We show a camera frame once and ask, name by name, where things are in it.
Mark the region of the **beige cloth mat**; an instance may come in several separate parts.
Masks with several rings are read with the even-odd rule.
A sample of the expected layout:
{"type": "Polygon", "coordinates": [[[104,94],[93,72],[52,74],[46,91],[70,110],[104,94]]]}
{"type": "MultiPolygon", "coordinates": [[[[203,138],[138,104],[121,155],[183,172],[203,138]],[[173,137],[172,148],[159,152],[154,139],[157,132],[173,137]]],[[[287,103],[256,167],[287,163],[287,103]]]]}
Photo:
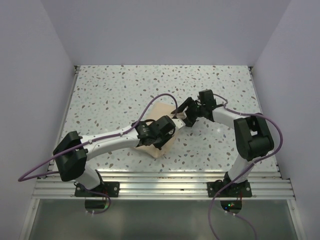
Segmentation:
{"type": "Polygon", "coordinates": [[[147,119],[137,123],[134,129],[139,139],[139,143],[136,146],[139,151],[146,152],[155,159],[160,158],[170,151],[179,131],[182,130],[175,128],[172,119],[183,120],[180,115],[171,114],[173,110],[175,110],[174,106],[157,102],[147,115],[147,119]],[[159,136],[165,135],[171,130],[175,130],[174,137],[162,147],[162,150],[155,148],[153,143],[159,136]]]}

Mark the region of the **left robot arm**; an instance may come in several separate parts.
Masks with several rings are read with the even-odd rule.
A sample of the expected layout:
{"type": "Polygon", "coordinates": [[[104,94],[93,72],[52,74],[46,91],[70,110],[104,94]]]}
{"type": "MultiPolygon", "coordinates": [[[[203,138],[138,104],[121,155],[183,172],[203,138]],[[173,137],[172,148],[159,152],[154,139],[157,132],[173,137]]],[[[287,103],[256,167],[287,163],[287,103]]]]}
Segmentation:
{"type": "Polygon", "coordinates": [[[80,136],[71,131],[53,151],[60,179],[75,180],[92,196],[99,196],[104,190],[102,178],[97,170],[87,166],[87,161],[126,148],[154,146],[160,150],[184,126],[181,119],[164,115],[157,120],[137,121],[106,135],[80,136]]]}

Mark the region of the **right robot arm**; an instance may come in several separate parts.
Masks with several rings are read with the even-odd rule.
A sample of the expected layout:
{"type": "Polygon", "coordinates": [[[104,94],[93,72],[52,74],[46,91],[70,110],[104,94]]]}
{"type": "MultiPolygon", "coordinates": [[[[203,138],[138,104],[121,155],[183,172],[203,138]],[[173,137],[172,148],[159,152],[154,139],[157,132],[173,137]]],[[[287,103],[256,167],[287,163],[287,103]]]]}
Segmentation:
{"type": "Polygon", "coordinates": [[[234,130],[235,144],[238,156],[228,172],[226,172],[222,189],[227,196],[235,196],[241,185],[248,179],[254,160],[265,157],[274,149],[274,140],[266,119],[260,113],[240,113],[227,108],[228,101],[218,104],[212,90],[202,90],[198,99],[188,97],[171,113],[183,113],[184,124],[192,127],[198,118],[223,124],[234,130]]]}

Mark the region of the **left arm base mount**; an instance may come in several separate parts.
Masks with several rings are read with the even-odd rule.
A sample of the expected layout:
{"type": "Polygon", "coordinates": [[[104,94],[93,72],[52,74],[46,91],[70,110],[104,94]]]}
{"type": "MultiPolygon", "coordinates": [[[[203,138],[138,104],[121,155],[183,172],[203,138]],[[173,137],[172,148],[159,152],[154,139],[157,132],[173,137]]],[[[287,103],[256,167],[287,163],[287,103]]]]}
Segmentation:
{"type": "Polygon", "coordinates": [[[104,197],[105,195],[110,198],[117,198],[120,191],[120,183],[118,181],[104,181],[103,184],[97,187],[86,190],[83,185],[75,182],[75,197],[93,198],[93,197],[104,197]]]}

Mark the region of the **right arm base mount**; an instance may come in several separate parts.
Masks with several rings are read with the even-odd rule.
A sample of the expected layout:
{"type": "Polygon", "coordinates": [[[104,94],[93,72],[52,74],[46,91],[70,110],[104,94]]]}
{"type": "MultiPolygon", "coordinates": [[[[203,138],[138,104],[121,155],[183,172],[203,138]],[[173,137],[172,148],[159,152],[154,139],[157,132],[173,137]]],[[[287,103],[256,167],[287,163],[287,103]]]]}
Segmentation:
{"type": "Polygon", "coordinates": [[[206,183],[207,193],[209,198],[214,196],[219,198],[251,198],[253,196],[251,185],[248,180],[241,183],[232,183],[225,187],[229,183],[228,180],[216,180],[206,183]]]}

